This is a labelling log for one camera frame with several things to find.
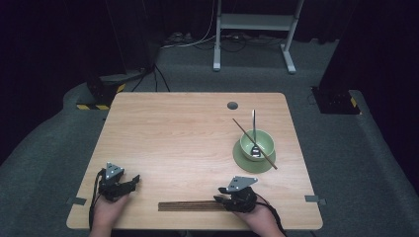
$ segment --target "dark background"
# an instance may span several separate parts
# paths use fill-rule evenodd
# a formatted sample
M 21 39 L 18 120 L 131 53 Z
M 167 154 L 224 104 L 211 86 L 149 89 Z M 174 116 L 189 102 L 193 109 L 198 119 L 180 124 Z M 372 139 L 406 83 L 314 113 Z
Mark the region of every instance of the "dark background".
M 205 35 L 210 0 L 151 2 L 161 8 L 166 37 L 174 32 L 191 33 L 196 39 Z M 105 1 L 94 3 L 105 9 Z M 257 4 L 231 0 L 223 2 L 223 11 L 291 14 L 294 6 L 292 0 Z M 82 10 L 83 5 L 72 9 L 63 0 L 0 3 L 1 163 L 29 132 L 62 109 L 63 95 L 86 82 L 87 71 L 95 72 L 82 63 L 89 63 L 95 55 L 83 49 L 86 36 L 72 19 L 78 14 L 89 19 L 86 15 L 101 12 Z M 305 1 L 294 37 L 321 43 L 340 39 L 331 62 L 335 66 L 325 74 L 326 85 L 363 93 L 385 141 L 417 192 L 418 10 L 415 0 Z M 109 19 L 103 13 L 106 27 Z M 209 36 L 214 27 L 212 19 Z

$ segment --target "metal bracket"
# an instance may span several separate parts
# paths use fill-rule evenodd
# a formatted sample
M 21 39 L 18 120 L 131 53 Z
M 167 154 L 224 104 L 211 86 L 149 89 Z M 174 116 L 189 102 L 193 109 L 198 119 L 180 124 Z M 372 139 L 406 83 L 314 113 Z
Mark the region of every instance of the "metal bracket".
M 228 192 L 237 192 L 255 184 L 256 182 L 258 182 L 257 178 L 234 176 L 226 189 Z

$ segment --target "wrist-mounted device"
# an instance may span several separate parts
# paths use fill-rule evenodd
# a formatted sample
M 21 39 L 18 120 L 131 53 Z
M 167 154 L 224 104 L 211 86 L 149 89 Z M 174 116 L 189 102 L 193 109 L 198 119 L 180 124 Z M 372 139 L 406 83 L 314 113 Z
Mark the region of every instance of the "wrist-mounted device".
M 286 231 L 284 230 L 280 216 L 277 211 L 269 205 L 269 203 L 253 192 L 250 185 L 256 183 L 258 180 L 256 178 L 247 178 L 247 177 L 234 177 L 227 188 L 218 188 L 219 192 L 226 196 L 214 196 L 216 202 L 222 203 L 224 208 L 228 211 L 237 211 L 237 212 L 251 212 L 257 204 L 263 205 L 271 210 L 272 214 L 277 221 L 278 228 L 281 232 L 287 236 Z M 257 198 L 261 198 L 265 203 L 257 201 Z
M 92 204 L 90 205 L 89 209 L 90 229 L 92 229 L 95 204 L 99 198 L 96 197 L 96 193 L 98 193 L 99 196 L 104 196 L 105 199 L 109 201 L 117 201 L 120 197 L 135 191 L 136 184 L 138 184 L 140 179 L 139 175 L 135 176 L 131 181 L 121 184 L 120 179 L 124 174 L 124 170 L 124 168 L 108 162 L 106 169 L 99 171 L 98 175 L 96 176 Z

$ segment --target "black curtain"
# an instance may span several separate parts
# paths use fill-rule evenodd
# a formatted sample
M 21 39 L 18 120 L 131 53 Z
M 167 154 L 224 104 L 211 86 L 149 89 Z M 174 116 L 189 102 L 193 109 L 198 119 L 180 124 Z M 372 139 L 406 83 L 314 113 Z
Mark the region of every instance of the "black curtain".
M 360 0 L 320 82 L 363 93 L 384 140 L 419 194 L 419 2 Z

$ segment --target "gray carpet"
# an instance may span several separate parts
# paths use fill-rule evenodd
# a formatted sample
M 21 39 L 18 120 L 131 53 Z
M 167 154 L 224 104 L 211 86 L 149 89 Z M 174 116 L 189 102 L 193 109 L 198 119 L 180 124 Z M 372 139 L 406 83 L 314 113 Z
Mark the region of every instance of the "gray carpet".
M 327 200 L 319 206 L 324 224 L 316 236 L 419 236 L 419 198 L 361 92 L 351 91 L 361 115 L 324 115 L 315 105 L 310 87 L 320 82 L 335 46 L 294 42 L 296 75 L 288 74 L 277 45 L 223 51 L 219 72 L 212 71 L 212 50 L 192 46 L 162 49 L 156 64 L 172 92 L 286 95 L 314 191 Z M 157 82 L 158 91 L 166 91 L 158 73 Z M 136 83 L 127 83 L 125 91 Z M 135 91 L 154 90 L 151 73 Z M 77 194 L 108 112 L 78 111 L 85 94 L 85 84 L 70 90 L 63 110 L 34 129 L 0 167 L 1 237 L 88 235 L 67 228 L 67 200 Z M 289 236 L 312 234 L 290 230 Z

